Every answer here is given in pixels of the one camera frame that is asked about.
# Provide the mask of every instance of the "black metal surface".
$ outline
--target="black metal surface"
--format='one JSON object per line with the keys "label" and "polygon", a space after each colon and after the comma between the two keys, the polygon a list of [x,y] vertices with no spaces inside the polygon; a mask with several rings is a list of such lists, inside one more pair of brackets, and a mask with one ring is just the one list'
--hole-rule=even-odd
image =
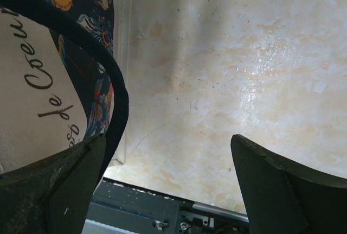
{"label": "black metal surface", "polygon": [[[95,192],[87,219],[139,234],[249,234],[247,222],[194,209],[190,200],[110,179],[104,179]],[[182,223],[189,225],[186,231]]]}
{"label": "black metal surface", "polygon": [[0,233],[81,233],[104,150],[98,135],[2,174]]}
{"label": "black metal surface", "polygon": [[347,233],[347,179],[319,172],[241,136],[233,160],[253,234]]}

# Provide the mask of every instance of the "marble floor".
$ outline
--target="marble floor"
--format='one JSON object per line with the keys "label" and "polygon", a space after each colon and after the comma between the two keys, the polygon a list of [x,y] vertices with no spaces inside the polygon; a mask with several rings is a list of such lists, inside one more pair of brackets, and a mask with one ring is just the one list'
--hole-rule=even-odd
{"label": "marble floor", "polygon": [[347,0],[132,0],[126,161],[105,176],[245,213],[243,134],[347,178],[346,18]]}

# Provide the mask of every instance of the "floor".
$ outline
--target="floor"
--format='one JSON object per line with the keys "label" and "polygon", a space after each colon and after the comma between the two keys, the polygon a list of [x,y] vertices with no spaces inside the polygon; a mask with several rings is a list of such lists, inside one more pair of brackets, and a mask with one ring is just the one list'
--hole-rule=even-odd
{"label": "floor", "polygon": [[126,160],[105,176],[245,213],[243,134],[347,178],[346,17],[347,0],[132,0]]}

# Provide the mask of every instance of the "glossy floor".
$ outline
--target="glossy floor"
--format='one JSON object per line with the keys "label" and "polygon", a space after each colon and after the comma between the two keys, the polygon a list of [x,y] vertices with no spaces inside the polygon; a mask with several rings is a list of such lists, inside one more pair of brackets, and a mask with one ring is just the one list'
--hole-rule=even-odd
{"label": "glossy floor", "polygon": [[347,178],[347,0],[132,0],[131,14],[126,163],[107,177],[245,212],[243,134]]}

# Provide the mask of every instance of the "black bag handle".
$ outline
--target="black bag handle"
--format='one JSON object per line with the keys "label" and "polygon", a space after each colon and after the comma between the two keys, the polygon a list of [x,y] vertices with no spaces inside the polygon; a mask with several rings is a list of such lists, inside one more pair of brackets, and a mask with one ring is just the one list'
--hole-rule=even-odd
{"label": "black bag handle", "polygon": [[98,177],[100,180],[118,147],[129,113],[128,93],[116,61],[83,27],[44,0],[0,0],[0,5],[62,34],[88,52],[105,68],[114,90],[114,108],[110,125],[105,133],[106,149]]}

